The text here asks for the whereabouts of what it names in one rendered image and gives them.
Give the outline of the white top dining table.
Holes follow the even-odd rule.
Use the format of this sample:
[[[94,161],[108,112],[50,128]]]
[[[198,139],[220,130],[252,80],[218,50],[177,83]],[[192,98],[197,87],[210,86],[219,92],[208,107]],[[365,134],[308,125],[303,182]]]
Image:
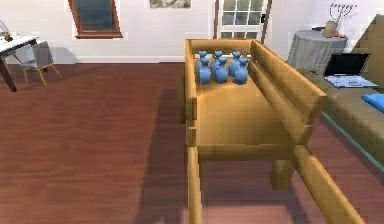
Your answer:
[[[9,33],[0,36],[0,76],[12,92],[16,92],[17,88],[6,68],[4,58],[9,56],[12,51],[26,45],[35,45],[37,39],[38,36],[15,36]]]

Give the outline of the blue vase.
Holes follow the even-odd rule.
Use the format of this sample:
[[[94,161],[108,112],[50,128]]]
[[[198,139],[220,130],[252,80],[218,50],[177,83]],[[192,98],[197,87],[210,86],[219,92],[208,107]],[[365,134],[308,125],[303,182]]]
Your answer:
[[[247,81],[248,70],[246,69],[246,65],[248,60],[246,58],[239,59],[239,66],[235,71],[235,79],[234,82],[238,85],[243,85]]]
[[[232,53],[232,61],[229,65],[229,75],[234,77],[235,76],[235,72],[236,72],[236,69],[239,67],[240,65],[240,57],[241,57],[241,52],[240,51],[234,51]]]
[[[202,62],[201,62],[201,59],[202,58],[205,58],[206,56],[207,56],[207,51],[205,51],[205,50],[201,50],[201,51],[199,51],[199,56],[200,56],[200,59],[199,59],[199,61],[198,61],[198,63],[197,63],[197,65],[198,65],[198,67],[200,67],[201,65],[202,65]]]
[[[216,82],[219,84],[226,83],[228,77],[228,69],[225,67],[226,57],[219,58],[219,64],[216,68]]]
[[[216,69],[219,65],[219,59],[222,57],[223,53],[222,51],[215,51],[215,59],[211,64],[211,73],[213,76],[216,76]]]
[[[199,77],[200,83],[202,85],[210,83],[211,70],[208,67],[209,59],[201,58],[200,59],[201,66],[199,67]]]

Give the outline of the light wooden shelf cart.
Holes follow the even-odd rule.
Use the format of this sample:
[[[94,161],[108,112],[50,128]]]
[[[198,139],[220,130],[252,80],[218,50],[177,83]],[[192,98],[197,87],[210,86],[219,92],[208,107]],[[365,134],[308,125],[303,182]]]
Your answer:
[[[249,56],[249,77],[202,84],[196,54],[238,50]],[[185,42],[183,122],[188,152],[189,224],[202,224],[199,164],[204,160],[271,160],[270,183],[283,190],[298,173],[328,224],[365,224],[307,147],[326,94],[257,40]]]

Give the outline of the white paned room door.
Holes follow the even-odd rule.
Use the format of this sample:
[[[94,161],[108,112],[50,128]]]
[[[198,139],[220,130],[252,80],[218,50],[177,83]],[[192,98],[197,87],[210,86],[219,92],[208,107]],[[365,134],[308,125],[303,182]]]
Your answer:
[[[273,0],[214,0],[214,39],[265,41]],[[261,15],[266,14],[264,23]]]

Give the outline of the grey clothed round table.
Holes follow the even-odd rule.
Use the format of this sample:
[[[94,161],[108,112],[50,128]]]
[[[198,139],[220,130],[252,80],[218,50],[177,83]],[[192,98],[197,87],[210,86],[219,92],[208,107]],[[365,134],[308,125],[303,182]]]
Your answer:
[[[301,30],[294,34],[287,62],[295,69],[324,70],[333,53],[342,53],[347,38],[324,37],[320,31]]]

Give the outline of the brown framed window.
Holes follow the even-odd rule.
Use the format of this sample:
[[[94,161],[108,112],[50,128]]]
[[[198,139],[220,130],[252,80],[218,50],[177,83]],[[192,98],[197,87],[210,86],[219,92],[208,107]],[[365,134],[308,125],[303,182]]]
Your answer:
[[[115,0],[68,0],[77,39],[122,38]]]

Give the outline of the black open laptop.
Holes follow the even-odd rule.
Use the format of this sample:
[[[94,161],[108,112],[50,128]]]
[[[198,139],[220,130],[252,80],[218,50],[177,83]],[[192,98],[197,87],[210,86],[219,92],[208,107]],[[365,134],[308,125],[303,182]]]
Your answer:
[[[323,78],[336,88],[375,88],[377,84],[362,77],[369,53],[334,53]]]

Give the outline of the olive brown sofa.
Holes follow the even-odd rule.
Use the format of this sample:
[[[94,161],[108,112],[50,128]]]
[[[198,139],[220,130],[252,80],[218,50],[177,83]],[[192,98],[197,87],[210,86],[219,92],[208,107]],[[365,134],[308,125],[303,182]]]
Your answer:
[[[336,88],[324,80],[320,70],[315,74],[310,69],[299,72],[327,94],[326,118],[384,172],[384,113],[361,98],[365,94],[384,95],[384,13],[374,17],[352,52],[370,53],[362,76],[378,88]]]

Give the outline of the grey chair with wooden legs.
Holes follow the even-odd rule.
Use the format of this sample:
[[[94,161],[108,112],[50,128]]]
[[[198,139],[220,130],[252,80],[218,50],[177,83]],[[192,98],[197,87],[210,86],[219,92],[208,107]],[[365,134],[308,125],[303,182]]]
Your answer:
[[[30,47],[30,53],[31,55],[26,58],[23,58],[22,56],[17,56],[17,61],[20,64],[24,76],[24,81],[26,83],[29,82],[28,72],[37,71],[39,73],[41,82],[44,86],[46,86],[47,82],[44,78],[43,70],[47,69],[48,67],[51,67],[54,72],[60,78],[62,78],[62,75],[54,65],[53,57],[47,41],[32,45]]]

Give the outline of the tan pot with bare branches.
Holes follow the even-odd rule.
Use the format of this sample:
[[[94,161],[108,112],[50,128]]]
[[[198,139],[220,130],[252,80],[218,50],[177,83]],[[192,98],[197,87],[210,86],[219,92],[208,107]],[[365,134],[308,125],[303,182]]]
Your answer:
[[[355,4],[337,4],[332,3],[329,6],[329,15],[331,19],[326,22],[324,29],[321,34],[325,38],[332,38],[338,35],[338,25],[343,17],[346,17],[353,8],[356,8]]]

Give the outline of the framed wall picture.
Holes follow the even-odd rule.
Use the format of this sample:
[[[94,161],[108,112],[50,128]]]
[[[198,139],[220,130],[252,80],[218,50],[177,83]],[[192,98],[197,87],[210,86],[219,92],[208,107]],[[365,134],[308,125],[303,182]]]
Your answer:
[[[191,0],[149,0],[151,8],[190,8]]]

